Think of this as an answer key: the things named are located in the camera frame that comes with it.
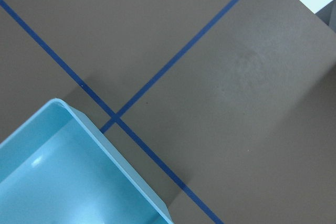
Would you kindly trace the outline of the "light blue plastic bin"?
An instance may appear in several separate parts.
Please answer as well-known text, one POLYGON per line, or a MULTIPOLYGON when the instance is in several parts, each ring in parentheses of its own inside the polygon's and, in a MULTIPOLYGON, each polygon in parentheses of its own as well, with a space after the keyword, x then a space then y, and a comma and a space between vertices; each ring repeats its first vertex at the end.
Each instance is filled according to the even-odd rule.
POLYGON ((82 112, 51 99, 1 143, 1 223, 171 223, 82 112))

